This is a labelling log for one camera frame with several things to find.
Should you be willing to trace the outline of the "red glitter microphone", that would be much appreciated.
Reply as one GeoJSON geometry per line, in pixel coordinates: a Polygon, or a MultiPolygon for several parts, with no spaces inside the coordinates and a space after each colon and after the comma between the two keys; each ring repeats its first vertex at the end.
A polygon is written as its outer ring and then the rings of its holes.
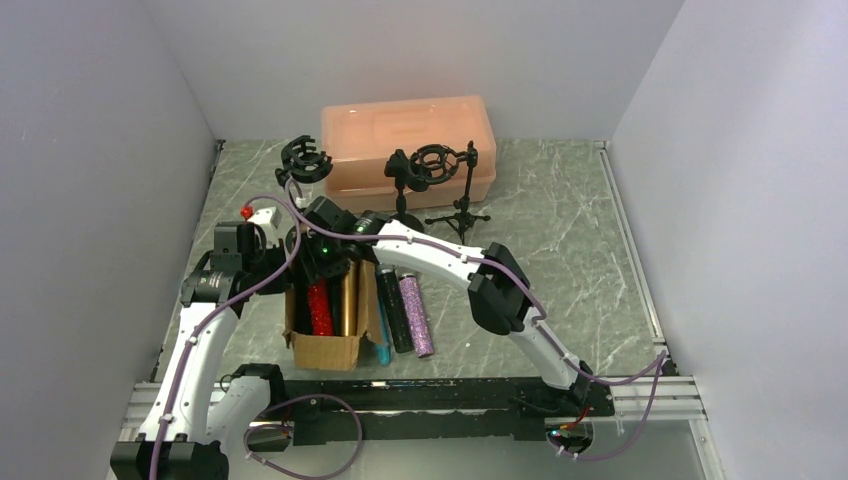
{"type": "Polygon", "coordinates": [[[312,334],[333,336],[328,288],[324,278],[308,287],[308,305],[311,311],[312,334]]]}

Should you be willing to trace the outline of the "brown cardboard box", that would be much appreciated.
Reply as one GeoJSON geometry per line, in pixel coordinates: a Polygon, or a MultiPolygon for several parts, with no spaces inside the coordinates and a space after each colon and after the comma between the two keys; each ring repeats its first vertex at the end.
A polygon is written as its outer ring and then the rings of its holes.
{"type": "Polygon", "coordinates": [[[297,367],[352,371],[366,343],[387,345],[373,264],[357,263],[338,279],[312,285],[300,274],[294,280],[285,293],[283,336],[297,367]]]}

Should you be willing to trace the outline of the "purple glitter microphone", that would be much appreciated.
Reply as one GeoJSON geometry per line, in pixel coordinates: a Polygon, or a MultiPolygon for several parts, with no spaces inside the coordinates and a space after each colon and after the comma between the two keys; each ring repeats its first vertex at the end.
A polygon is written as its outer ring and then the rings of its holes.
{"type": "Polygon", "coordinates": [[[430,357],[434,346],[417,276],[412,272],[402,273],[399,287],[415,353],[418,358],[430,357]]]}

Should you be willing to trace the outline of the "black glitter microphone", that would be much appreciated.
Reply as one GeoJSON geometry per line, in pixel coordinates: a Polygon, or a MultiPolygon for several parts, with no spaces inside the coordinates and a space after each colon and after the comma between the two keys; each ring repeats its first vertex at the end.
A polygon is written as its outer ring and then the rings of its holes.
{"type": "Polygon", "coordinates": [[[414,346],[395,269],[378,264],[376,282],[394,349],[398,354],[411,352],[414,346]]]}

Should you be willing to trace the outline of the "blue plastic microphone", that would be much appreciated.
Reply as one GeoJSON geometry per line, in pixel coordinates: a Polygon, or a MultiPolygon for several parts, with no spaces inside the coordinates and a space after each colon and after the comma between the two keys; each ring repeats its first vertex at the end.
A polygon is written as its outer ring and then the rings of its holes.
{"type": "Polygon", "coordinates": [[[386,313],[383,302],[378,300],[379,326],[382,340],[378,342],[376,347],[378,363],[381,366],[388,366],[391,363],[391,341],[387,326],[386,313]]]}

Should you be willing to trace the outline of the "black clip round-base stand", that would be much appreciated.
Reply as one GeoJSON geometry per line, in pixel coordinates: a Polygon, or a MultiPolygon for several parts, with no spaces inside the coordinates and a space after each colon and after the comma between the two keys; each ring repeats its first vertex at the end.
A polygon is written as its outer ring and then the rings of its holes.
{"type": "Polygon", "coordinates": [[[394,180],[397,192],[395,200],[396,213],[392,216],[394,220],[401,222],[417,232],[424,232],[423,223],[407,211],[407,200],[405,190],[423,192],[427,189],[425,178],[427,170],[420,164],[411,160],[402,149],[392,153],[384,167],[384,175],[394,180]]]}

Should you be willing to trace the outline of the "black tripod shock mount stand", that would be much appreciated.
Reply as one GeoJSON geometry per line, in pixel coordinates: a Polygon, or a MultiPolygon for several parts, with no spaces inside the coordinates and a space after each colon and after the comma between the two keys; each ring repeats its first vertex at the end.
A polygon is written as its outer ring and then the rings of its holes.
{"type": "Polygon", "coordinates": [[[491,220],[489,215],[472,214],[471,183],[474,170],[479,162],[479,152],[470,140],[466,149],[457,151],[444,144],[428,144],[417,149],[409,158],[409,172],[412,177],[407,183],[410,190],[425,192],[432,186],[442,185],[452,180],[461,167],[465,167],[465,182],[463,194],[454,200],[452,205],[455,212],[451,215],[424,220],[425,225],[445,223],[458,236],[460,243],[466,243],[466,234],[478,221],[491,220]]]}

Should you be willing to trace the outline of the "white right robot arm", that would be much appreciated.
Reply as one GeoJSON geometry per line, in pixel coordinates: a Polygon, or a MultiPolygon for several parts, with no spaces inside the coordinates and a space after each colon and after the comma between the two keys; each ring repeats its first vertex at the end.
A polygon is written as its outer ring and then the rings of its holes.
{"type": "Polygon", "coordinates": [[[579,357],[547,325],[544,308],[505,246],[453,244],[382,214],[356,218],[324,197],[294,217],[355,257],[423,273],[465,291],[475,323],[512,341],[547,386],[571,393],[588,388],[589,375],[580,370],[579,357]]]}

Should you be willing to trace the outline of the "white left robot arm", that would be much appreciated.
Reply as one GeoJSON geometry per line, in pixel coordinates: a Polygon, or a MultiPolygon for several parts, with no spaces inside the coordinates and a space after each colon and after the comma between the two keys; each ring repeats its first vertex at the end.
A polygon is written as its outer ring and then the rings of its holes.
{"type": "Polygon", "coordinates": [[[113,447],[118,479],[226,479],[240,435],[285,396],[277,365],[244,364],[230,392],[211,402],[244,304],[264,287],[282,292],[278,270],[287,263],[272,220],[222,222],[213,239],[181,285],[179,334],[150,412],[134,439],[113,447]]]}

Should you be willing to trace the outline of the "black silver-head microphone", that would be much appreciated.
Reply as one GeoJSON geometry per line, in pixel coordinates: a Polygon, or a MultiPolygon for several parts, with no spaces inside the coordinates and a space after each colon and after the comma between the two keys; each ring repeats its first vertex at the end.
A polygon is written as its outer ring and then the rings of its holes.
{"type": "Polygon", "coordinates": [[[312,333],[311,311],[308,305],[308,283],[301,272],[301,267],[295,265],[293,268],[293,330],[299,334],[310,335],[312,333]]]}

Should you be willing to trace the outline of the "slim black microphone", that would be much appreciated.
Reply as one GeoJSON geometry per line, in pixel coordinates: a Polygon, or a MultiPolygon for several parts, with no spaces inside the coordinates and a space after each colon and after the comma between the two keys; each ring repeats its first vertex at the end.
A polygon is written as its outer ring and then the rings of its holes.
{"type": "Polygon", "coordinates": [[[342,335],[342,297],[337,289],[331,289],[328,292],[330,313],[335,336],[342,335]]]}

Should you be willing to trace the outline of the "gold microphone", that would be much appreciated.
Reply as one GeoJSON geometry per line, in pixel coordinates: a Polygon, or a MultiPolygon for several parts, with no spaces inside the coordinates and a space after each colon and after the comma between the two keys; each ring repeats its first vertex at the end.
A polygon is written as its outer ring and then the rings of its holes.
{"type": "Polygon", "coordinates": [[[340,335],[353,336],[357,331],[358,264],[351,262],[340,280],[340,335]]]}

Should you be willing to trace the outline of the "pink plastic storage box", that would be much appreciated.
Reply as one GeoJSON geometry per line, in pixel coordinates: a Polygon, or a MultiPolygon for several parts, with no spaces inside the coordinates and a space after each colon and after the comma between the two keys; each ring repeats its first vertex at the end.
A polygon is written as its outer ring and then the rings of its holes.
{"type": "Polygon", "coordinates": [[[389,156],[410,155],[429,144],[479,152],[470,199],[483,201],[494,183],[497,146],[479,95],[328,106],[322,110],[321,149],[332,158],[324,195],[353,213],[393,211],[394,180],[384,175],[389,156]]]}

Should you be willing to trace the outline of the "black shock mount round-base stand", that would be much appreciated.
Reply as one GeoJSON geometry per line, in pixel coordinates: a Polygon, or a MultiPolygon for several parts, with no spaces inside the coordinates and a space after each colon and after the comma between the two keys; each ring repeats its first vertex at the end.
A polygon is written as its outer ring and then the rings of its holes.
{"type": "Polygon", "coordinates": [[[292,191],[302,193],[302,184],[318,183],[333,169],[332,157],[320,150],[317,140],[310,135],[300,135],[289,141],[281,149],[280,159],[281,166],[275,170],[275,178],[293,206],[290,199],[292,191]]]}

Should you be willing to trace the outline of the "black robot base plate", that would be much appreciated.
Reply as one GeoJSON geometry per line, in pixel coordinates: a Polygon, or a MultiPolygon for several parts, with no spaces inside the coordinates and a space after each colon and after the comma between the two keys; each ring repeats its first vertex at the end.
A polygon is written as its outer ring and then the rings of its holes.
{"type": "Polygon", "coordinates": [[[508,437],[542,441],[557,423],[612,417],[609,388],[576,392],[538,377],[287,380],[258,424],[290,428],[296,446],[363,440],[508,437]]]}

